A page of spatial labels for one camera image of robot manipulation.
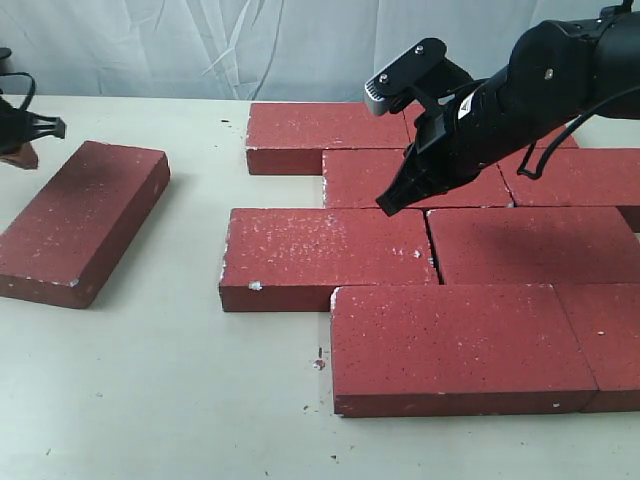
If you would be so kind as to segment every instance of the white curtain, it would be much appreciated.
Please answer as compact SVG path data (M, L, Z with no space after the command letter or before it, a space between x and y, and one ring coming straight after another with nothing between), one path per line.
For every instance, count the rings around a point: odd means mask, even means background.
M473 76L508 61L544 19L617 0L1 0L0 46L38 92L354 101L424 37ZM3 81L9 93L23 88Z

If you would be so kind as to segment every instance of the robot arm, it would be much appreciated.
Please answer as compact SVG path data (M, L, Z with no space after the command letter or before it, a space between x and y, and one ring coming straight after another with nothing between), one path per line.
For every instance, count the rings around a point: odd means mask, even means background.
M0 62L6 60L11 51L0 49ZM17 154L23 145L46 136L64 138L65 123L57 117L46 117L29 112L36 91L36 83L31 75L24 72L6 73L0 71L0 77L21 76L30 80L27 96L19 107L12 106L0 96L0 158Z
M438 39L398 57L365 84L367 105L374 115L396 114L417 100L425 111L378 205L394 215L527 146L518 173L539 179L553 151L591 116L640 119L640 12L632 4L604 8L596 19L542 22L488 79L474 80L449 61ZM528 170L537 140L572 120Z

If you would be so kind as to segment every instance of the white table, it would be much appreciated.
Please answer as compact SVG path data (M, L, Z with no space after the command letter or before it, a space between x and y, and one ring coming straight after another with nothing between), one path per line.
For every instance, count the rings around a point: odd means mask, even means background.
M328 315L223 314L230 209L322 206L318 177L247 174L248 108L35 100L68 138L35 144L38 171L2 167L0 228L87 139L163 149L173 180L92 309L0 299L0 479L638 478L640 414L341 419L313 367ZM576 137L640 146L640 122Z

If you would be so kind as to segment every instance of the white backdrop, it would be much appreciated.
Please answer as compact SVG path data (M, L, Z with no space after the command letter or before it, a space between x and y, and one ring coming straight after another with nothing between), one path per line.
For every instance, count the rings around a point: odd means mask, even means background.
M408 46L439 37L476 77L547 18L619 0L0 0L0 46L39 93L354 101ZM3 81L9 93L19 86Z

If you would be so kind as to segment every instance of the table surface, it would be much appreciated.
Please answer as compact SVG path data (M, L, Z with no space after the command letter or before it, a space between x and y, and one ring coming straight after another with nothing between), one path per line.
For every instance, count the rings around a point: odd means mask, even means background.
M638 478L640 414L347 420L330 358L313 366L327 314L224 314L230 209L322 206L319 177L247 174L249 103L31 109L68 137L36 142L38 171L0 165L0 228L85 140L165 150L173 179L90 310L0 299L2 480ZM640 122L594 119L576 139L640 147Z

